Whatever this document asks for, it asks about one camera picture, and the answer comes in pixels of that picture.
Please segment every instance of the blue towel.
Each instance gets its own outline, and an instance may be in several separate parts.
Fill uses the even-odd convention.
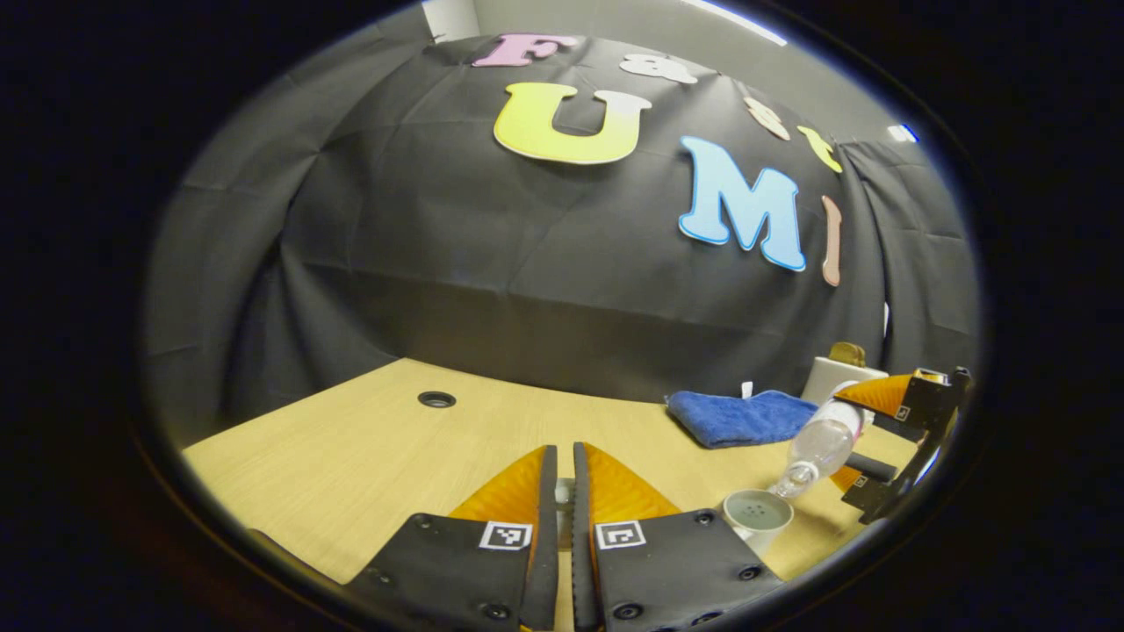
[[[816,405],[779,390],[749,399],[681,390],[668,398],[668,410],[703,445],[732,448],[792,439],[812,418]]]

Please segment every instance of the cutout letter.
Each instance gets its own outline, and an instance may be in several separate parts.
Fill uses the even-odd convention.
[[[772,111],[772,108],[762,103],[761,101],[754,99],[753,97],[745,98],[745,105],[750,106],[750,114],[753,118],[758,119],[758,123],[762,127],[773,133],[773,136],[780,138],[781,141],[788,141],[791,136],[788,135],[788,129],[780,123],[780,117],[777,112]]]
[[[559,35],[528,35],[509,34],[500,35],[499,46],[487,57],[472,62],[475,67],[480,66],[525,66],[531,63],[526,57],[527,53],[540,60],[549,57],[558,52],[559,46],[573,46],[578,43],[574,37]]]
[[[808,144],[812,145],[812,151],[816,152],[816,155],[819,156],[819,160],[824,161],[824,164],[826,164],[835,173],[843,173],[843,165],[835,162],[835,159],[832,157],[832,146],[827,144],[827,141],[819,137],[818,132],[801,125],[797,125],[796,128],[800,132],[800,134],[808,137]]]
[[[843,214],[827,196],[822,198],[824,211],[827,214],[827,254],[824,256],[824,280],[827,285],[839,287],[840,285],[840,226],[843,224]]]
[[[687,72],[687,66],[683,64],[655,55],[641,55],[640,53],[625,55],[625,61],[620,62],[620,70],[644,76],[662,76],[680,83],[698,83],[699,81]]]
[[[796,182],[776,169],[762,169],[758,181],[750,187],[722,146],[694,136],[683,136],[680,142],[695,160],[695,199],[691,211],[679,217],[679,229],[703,242],[726,243],[729,228],[722,222],[725,204],[742,250],[753,250],[768,220],[769,234],[761,242],[761,253],[781,268],[804,270],[796,222]]]
[[[511,98],[496,118],[496,139],[517,154],[538,160],[599,164],[618,161],[636,148],[640,111],[652,107],[645,99],[598,90],[605,101],[605,123],[592,136],[573,136],[554,129],[554,111],[577,88],[558,83],[513,83]]]

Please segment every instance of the white mug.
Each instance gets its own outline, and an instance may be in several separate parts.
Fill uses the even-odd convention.
[[[792,522],[792,506],[763,489],[742,489],[722,502],[722,517],[759,558]]]

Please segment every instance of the white ceiling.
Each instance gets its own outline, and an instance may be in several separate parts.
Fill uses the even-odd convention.
[[[770,94],[836,141],[890,142],[888,128],[909,123],[798,46],[778,46],[681,0],[429,0],[424,8],[438,42],[515,31],[584,35],[682,57]],[[785,37],[781,28],[762,26]]]

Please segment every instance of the letter m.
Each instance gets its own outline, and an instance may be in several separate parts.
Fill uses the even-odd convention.
[[[680,142],[695,161],[695,193],[691,211],[679,217],[679,229],[688,237],[710,244],[729,241],[722,222],[722,207],[734,224],[742,250],[753,250],[761,228],[769,233],[761,253],[770,262],[799,272],[805,268],[796,222],[796,182],[776,169],[762,169],[750,187],[729,152],[719,145],[683,136]]]

